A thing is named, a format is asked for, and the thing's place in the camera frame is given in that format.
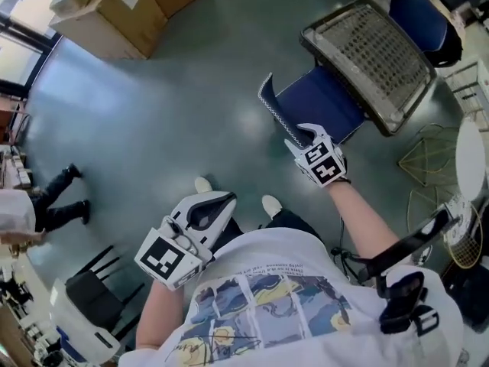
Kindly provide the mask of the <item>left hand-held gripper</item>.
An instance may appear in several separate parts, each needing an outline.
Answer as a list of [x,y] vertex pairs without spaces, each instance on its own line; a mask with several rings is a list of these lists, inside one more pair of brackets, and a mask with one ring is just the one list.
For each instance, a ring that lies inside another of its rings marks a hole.
[[236,204],[234,193],[197,193],[183,198],[172,213],[165,216],[176,220],[190,231],[212,253],[210,260],[204,261],[192,255],[165,238],[160,228],[152,228],[134,261],[154,280],[175,291],[204,271],[213,261],[212,248],[232,218]]

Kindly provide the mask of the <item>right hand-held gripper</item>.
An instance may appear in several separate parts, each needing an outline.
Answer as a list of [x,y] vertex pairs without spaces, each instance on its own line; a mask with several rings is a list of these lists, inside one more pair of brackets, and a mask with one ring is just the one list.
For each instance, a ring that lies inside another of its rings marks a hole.
[[282,110],[274,92],[272,73],[259,87],[257,97],[292,138],[284,143],[303,174],[320,187],[348,181],[346,158],[325,129],[317,124],[294,124]]

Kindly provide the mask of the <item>person's left hand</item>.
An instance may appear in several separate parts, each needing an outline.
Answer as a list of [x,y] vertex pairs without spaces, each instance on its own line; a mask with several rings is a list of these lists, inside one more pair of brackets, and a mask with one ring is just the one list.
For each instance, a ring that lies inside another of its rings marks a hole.
[[175,242],[183,250],[208,261],[212,257],[212,253],[202,244],[197,238],[183,226],[181,226],[176,220],[165,217],[160,230],[165,238],[169,238],[172,242]]

